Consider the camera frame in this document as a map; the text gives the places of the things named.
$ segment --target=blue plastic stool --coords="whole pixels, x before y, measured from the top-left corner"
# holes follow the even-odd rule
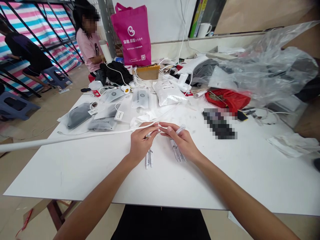
[[[55,66],[49,67],[41,71],[41,73],[50,84],[54,86],[60,86],[62,89],[66,88],[65,86],[66,82],[70,81],[70,83],[72,83],[72,81]],[[51,77],[51,80],[49,80],[45,74],[48,74]]]
[[[40,109],[41,107],[9,92],[0,95],[0,114],[6,118],[27,120],[29,119],[27,112],[34,108]]]

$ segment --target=white adapter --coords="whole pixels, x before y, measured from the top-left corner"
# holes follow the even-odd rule
[[[190,89],[191,89],[191,86],[189,86],[189,84],[186,84],[186,83],[185,83],[187,77],[182,76],[182,75],[186,75],[186,76],[188,77],[188,74],[181,74],[181,75],[180,75],[180,78],[182,78],[182,79],[181,79],[181,83],[179,83],[180,78],[177,79],[177,78],[175,78],[175,77],[173,77],[173,76],[171,76],[171,75],[169,75],[169,74],[163,75],[162,77],[163,77],[163,79],[169,80],[169,81],[172,82],[174,85],[176,85],[176,86],[180,89],[180,91],[182,91],[182,92],[189,92]]]

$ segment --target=tiled floor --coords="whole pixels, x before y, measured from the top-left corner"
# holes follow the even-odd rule
[[[82,65],[70,72],[73,85],[70,92],[59,94],[51,90],[42,94],[42,98],[32,98],[32,102],[41,106],[29,120],[14,120],[8,123],[11,128],[1,131],[2,135],[14,136],[17,139],[30,138],[38,135],[56,123],[56,120],[67,113],[82,94],[80,89],[88,84],[88,70]],[[47,138],[55,127],[33,137],[33,140]],[[15,177],[28,163],[38,148],[10,152],[0,158],[0,239],[15,239],[16,233],[23,225],[22,216],[41,199],[2,196]],[[110,239],[117,227],[124,205],[111,204],[107,213],[95,227],[88,239]],[[227,218],[227,211],[202,210],[211,239],[252,239],[246,232]],[[277,215],[301,239],[320,239],[320,218],[297,215]],[[52,239],[56,233],[49,212],[44,210],[34,218],[28,227],[19,234],[22,240]]]

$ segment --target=pink shirt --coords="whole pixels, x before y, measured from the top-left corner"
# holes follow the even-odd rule
[[[84,58],[84,63],[90,72],[94,72],[100,69],[100,63],[93,64],[89,58],[103,55],[103,53],[99,44],[100,37],[96,34],[92,34],[91,36],[91,38],[88,38],[84,31],[79,28],[76,39]]]

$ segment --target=person's hand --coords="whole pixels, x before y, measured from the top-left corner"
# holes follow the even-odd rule
[[[176,131],[179,129],[178,125],[173,123],[160,122],[160,130],[164,133],[161,133],[162,136],[172,138],[175,143],[178,145],[180,152],[190,161],[200,161],[205,158],[204,155],[198,150],[194,144],[189,131],[183,130],[176,134]]]
[[[152,122],[145,122],[140,125],[140,127],[147,126]],[[131,134],[131,148],[128,154],[130,161],[132,161],[135,166],[146,156],[147,152],[152,146],[153,139],[160,132],[159,123],[154,123],[152,126],[135,130]]]

